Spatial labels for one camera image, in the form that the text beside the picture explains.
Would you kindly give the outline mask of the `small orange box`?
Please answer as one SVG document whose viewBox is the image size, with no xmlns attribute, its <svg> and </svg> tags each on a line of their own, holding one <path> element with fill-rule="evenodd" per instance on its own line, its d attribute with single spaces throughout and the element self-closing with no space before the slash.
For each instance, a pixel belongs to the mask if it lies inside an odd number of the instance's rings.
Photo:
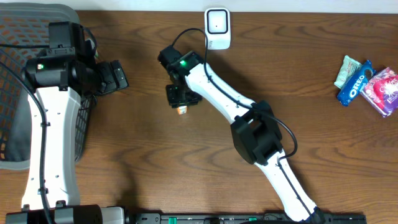
<svg viewBox="0 0 398 224">
<path fill-rule="evenodd" d="M 187 111 L 188 111 L 188 106 L 179 106 L 177 108 L 177 112 L 178 112 L 179 115 L 186 114 Z"/>
</svg>

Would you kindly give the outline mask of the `blue cookie pack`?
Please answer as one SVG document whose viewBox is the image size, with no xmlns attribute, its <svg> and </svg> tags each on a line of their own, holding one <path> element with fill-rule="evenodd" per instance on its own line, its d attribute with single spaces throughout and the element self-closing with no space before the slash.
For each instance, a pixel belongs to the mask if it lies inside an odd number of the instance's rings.
<svg viewBox="0 0 398 224">
<path fill-rule="evenodd" d="M 361 68 L 343 85 L 337 95 L 338 101 L 343 106 L 348 106 L 360 94 L 375 72 L 372 62 L 370 60 L 365 61 Z"/>
</svg>

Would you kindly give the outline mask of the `purple snack package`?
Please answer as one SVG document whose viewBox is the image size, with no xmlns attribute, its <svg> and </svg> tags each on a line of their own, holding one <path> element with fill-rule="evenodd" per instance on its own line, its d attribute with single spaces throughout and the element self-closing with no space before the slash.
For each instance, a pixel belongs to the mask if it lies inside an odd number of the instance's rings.
<svg viewBox="0 0 398 224">
<path fill-rule="evenodd" d="M 397 109 L 397 74 L 391 68 L 373 76 L 361 90 L 364 97 L 383 117 Z"/>
</svg>

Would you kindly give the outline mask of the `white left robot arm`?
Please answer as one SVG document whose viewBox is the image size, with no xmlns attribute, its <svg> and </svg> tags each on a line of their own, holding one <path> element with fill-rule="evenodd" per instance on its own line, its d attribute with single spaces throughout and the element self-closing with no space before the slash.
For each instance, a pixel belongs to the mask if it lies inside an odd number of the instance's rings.
<svg viewBox="0 0 398 224">
<path fill-rule="evenodd" d="M 31 115 L 29 179 L 19 212 L 7 223 L 131 223 L 119 206 L 82 205 L 75 176 L 75 140 L 83 98 L 128 87 L 118 60 L 97 62 L 96 40 L 74 22 L 49 24 L 49 44 L 27 61 L 16 80 Z"/>
</svg>

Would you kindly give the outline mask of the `mint green snack packet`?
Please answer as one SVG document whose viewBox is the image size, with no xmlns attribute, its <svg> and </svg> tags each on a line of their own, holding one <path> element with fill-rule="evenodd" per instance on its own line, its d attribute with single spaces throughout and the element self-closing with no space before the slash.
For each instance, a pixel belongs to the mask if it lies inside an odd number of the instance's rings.
<svg viewBox="0 0 398 224">
<path fill-rule="evenodd" d="M 362 64 L 355 59 L 345 55 L 342 66 L 337 74 L 334 86 L 341 89 L 344 84 L 354 75 L 355 71 L 360 69 Z"/>
</svg>

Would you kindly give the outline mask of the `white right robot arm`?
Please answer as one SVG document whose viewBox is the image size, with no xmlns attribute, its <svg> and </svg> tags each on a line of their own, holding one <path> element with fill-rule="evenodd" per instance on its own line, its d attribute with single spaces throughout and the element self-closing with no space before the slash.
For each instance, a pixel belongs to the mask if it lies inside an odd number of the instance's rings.
<svg viewBox="0 0 398 224">
<path fill-rule="evenodd" d="M 170 45 L 160 51 L 157 59 L 172 81 L 166 87 L 171 107 L 184 114 L 189 106 L 207 100 L 228 120 L 238 154 L 267 177 L 288 218 L 295 222 L 324 221 L 287 161 L 289 155 L 284 151 L 280 131 L 286 125 L 265 101 L 256 103 L 238 93 L 194 51 L 182 55 Z"/>
</svg>

